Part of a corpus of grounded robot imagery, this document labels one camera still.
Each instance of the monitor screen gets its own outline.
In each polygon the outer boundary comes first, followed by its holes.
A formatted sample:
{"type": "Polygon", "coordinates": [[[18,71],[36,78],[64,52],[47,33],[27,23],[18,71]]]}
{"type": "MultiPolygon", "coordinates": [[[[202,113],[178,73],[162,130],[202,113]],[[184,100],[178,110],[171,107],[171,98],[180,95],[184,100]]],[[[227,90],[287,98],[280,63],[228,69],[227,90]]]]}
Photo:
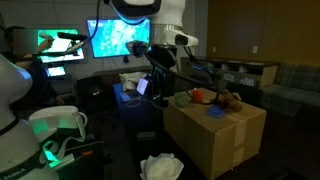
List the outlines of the monitor screen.
{"type": "MultiPolygon", "coordinates": [[[[87,27],[92,36],[96,20],[87,20],[87,27]]],[[[138,25],[129,25],[120,19],[99,20],[98,29],[91,40],[94,58],[129,55],[126,43],[139,40],[149,43],[150,20],[138,25]]]]}
{"type": "Polygon", "coordinates": [[[138,83],[138,87],[137,87],[137,91],[140,95],[144,95],[146,89],[148,86],[148,80],[144,79],[144,78],[140,78],[139,83],[138,83]]]}
{"type": "MultiPolygon", "coordinates": [[[[48,34],[53,37],[54,41],[50,49],[43,51],[46,52],[64,52],[69,47],[71,47],[71,40],[70,39],[62,39],[58,37],[58,32],[63,33],[70,33],[70,34],[78,34],[77,29],[39,29],[38,30],[38,45],[44,40],[39,35],[41,33],[48,34]]],[[[65,55],[59,57],[49,57],[49,56],[40,56],[40,59],[44,63],[51,63],[51,62],[62,62],[62,61],[73,61],[73,60],[81,60],[84,58],[82,48],[78,49],[77,55],[65,55]]]]}
{"type": "Polygon", "coordinates": [[[65,72],[63,66],[47,68],[48,77],[63,76],[65,74],[66,74],[66,72],[65,72]]]}

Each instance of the shelf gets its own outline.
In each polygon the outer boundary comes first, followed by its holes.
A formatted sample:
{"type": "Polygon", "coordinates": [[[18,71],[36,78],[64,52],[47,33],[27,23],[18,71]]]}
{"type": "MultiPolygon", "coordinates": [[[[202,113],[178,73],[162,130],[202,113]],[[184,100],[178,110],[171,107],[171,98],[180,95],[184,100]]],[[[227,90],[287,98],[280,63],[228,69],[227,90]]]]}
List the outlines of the shelf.
{"type": "MultiPolygon", "coordinates": [[[[273,84],[279,62],[265,62],[254,60],[234,60],[222,58],[196,57],[203,65],[216,69],[222,75],[219,86],[224,88],[228,82],[240,83],[253,87],[273,84]]],[[[181,73],[188,77],[210,77],[192,68],[188,57],[181,58],[181,73]]]]}

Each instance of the gray sofa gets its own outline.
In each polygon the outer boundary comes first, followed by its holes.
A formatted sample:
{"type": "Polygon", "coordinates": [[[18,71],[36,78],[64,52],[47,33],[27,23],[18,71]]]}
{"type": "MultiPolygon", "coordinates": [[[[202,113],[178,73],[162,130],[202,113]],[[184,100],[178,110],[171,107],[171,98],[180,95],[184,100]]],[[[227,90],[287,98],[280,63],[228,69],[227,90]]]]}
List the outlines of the gray sofa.
{"type": "Polygon", "coordinates": [[[320,110],[320,66],[281,64],[274,84],[261,88],[261,106],[295,117],[302,107],[320,110]]]}

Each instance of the plush toy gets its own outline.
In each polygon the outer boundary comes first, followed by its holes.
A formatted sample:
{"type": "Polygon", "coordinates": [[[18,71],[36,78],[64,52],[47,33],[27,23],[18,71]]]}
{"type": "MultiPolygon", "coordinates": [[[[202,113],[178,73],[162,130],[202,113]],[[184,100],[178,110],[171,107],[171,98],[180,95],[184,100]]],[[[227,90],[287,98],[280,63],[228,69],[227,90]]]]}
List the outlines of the plush toy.
{"type": "Polygon", "coordinates": [[[229,90],[224,89],[219,96],[218,105],[226,112],[237,112],[242,109],[239,101],[241,97],[238,93],[230,93],[229,90]]]}

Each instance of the chair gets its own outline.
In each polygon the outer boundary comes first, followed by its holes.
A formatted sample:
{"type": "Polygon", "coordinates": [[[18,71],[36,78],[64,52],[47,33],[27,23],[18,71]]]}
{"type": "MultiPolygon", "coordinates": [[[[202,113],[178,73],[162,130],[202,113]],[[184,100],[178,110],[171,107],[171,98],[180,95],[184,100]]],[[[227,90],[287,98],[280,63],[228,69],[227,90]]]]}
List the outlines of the chair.
{"type": "MultiPolygon", "coordinates": [[[[118,116],[112,86],[105,85],[99,76],[87,77],[77,80],[76,95],[78,108],[89,117],[89,121],[91,117],[95,117],[95,120],[101,122],[111,122],[113,129],[116,128],[110,118],[110,115],[118,116]]],[[[95,123],[90,123],[88,131],[91,131],[95,123]]]]}

